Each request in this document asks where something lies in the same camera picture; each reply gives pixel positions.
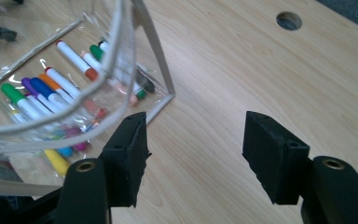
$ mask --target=clear plastic bag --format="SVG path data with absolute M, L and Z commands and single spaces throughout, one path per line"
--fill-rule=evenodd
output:
M 56 188 L 124 115 L 151 120 L 173 98 L 142 1 L 0 0 L 0 29 L 0 167 L 19 177 L 0 176 L 0 193 Z

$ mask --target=yellow marker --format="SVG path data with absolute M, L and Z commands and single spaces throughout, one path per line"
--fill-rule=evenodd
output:
M 69 168 L 69 163 L 66 161 L 58 152 L 54 149 L 46 149 L 46 156 L 48 156 L 48 160 L 51 162 L 51 165 L 54 167 L 54 170 L 59 175 L 66 175 L 66 171 Z

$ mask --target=green marker cap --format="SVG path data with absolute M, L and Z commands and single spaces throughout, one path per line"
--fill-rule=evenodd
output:
M 101 61 L 101 58 L 103 57 L 103 51 L 100 49 L 100 47 L 96 45 L 91 45 L 89 47 L 89 51 L 91 51 L 91 54 L 96 60 L 98 60 L 99 62 Z
M 146 92 L 144 90 L 140 90 L 138 93 L 136 93 L 136 97 L 139 100 L 143 100 L 146 97 Z
M 1 91 L 7 96 L 14 104 L 19 100 L 25 99 L 25 96 L 21 94 L 13 85 L 5 83 L 1 86 Z

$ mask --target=light wood surface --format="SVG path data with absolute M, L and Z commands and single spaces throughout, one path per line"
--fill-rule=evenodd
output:
M 177 95 L 148 126 L 139 203 L 112 209 L 116 223 L 302 223 L 241 155 L 248 110 L 358 172 L 357 25 L 310 0 L 145 3 Z M 303 26 L 283 30 L 282 11 Z

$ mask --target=wooden table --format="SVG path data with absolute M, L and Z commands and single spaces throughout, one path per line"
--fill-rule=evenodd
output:
M 358 26 L 316 1 L 146 0 L 176 98 L 148 126 L 138 206 L 116 223 L 302 223 L 242 157 L 245 113 L 272 116 L 358 172 Z M 297 31 L 276 16 L 295 12 Z

